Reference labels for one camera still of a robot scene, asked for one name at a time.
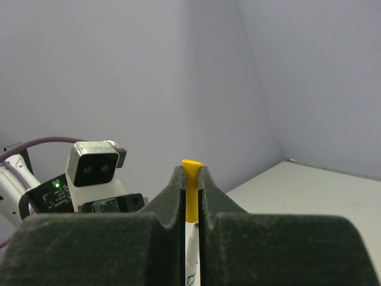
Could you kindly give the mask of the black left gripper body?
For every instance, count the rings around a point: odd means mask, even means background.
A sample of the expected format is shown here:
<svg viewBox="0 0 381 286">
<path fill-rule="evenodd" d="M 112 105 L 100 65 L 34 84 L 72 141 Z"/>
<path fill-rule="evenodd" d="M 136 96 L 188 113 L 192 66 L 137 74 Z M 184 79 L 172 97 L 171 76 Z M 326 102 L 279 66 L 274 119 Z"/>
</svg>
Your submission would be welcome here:
<svg viewBox="0 0 381 286">
<path fill-rule="evenodd" d="M 84 213 L 131 213 L 148 204 L 142 194 L 127 194 L 118 197 L 91 201 L 80 206 Z M 19 201 L 19 214 L 73 213 L 74 207 L 64 174 L 57 176 L 23 194 Z"/>
</svg>

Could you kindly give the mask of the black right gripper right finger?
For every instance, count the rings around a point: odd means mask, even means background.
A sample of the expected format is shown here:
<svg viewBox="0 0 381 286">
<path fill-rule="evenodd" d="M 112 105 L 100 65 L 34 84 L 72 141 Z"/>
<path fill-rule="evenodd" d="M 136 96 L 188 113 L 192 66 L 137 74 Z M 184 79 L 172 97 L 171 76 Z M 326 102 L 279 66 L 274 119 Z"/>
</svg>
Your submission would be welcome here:
<svg viewBox="0 0 381 286">
<path fill-rule="evenodd" d="M 252 214 L 198 172 L 201 285 L 379 285 L 356 227 L 341 216 Z"/>
</svg>

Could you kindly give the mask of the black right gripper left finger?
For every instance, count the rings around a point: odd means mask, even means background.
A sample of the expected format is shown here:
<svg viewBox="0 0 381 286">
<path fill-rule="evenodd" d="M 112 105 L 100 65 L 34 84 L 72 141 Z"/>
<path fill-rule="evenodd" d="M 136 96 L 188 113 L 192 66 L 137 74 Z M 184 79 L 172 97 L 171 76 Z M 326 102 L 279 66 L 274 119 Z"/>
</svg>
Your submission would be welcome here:
<svg viewBox="0 0 381 286">
<path fill-rule="evenodd" d="M 184 285 L 185 171 L 134 213 L 37 214 L 16 230 L 2 285 Z"/>
</svg>

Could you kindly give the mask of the yellow pen cap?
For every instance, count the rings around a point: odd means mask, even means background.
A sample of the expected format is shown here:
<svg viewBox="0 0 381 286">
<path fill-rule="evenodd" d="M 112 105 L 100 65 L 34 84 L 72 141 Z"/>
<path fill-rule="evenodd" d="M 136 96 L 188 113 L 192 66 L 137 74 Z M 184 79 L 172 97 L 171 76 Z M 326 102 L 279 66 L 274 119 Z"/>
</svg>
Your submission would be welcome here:
<svg viewBox="0 0 381 286">
<path fill-rule="evenodd" d="M 182 166 L 186 175 L 186 221 L 198 221 L 198 172 L 204 164 L 199 161 L 183 159 Z"/>
</svg>

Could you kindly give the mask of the yellow whiteboard marker pen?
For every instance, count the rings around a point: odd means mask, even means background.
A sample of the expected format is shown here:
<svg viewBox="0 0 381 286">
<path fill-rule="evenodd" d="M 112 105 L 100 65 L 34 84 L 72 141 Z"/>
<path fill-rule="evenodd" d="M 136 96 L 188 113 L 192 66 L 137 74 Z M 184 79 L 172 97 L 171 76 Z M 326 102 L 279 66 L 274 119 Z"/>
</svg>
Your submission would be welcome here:
<svg viewBox="0 0 381 286">
<path fill-rule="evenodd" d="M 194 285 L 199 256 L 199 223 L 192 225 L 185 253 L 185 285 Z"/>
</svg>

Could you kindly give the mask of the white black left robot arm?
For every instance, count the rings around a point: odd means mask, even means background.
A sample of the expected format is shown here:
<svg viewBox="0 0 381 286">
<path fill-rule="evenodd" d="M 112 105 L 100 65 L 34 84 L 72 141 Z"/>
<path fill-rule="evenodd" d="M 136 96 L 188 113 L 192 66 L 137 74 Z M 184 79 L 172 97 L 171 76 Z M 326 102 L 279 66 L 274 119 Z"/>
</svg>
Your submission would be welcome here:
<svg viewBox="0 0 381 286">
<path fill-rule="evenodd" d="M 65 172 L 41 183 L 27 149 L 47 142 L 68 142 L 72 148 Z M 126 156 L 127 151 L 110 140 L 49 137 L 7 147 L 1 154 L 1 215 L 18 227 L 34 213 L 137 212 L 148 200 L 128 193 L 115 174 Z"/>
</svg>

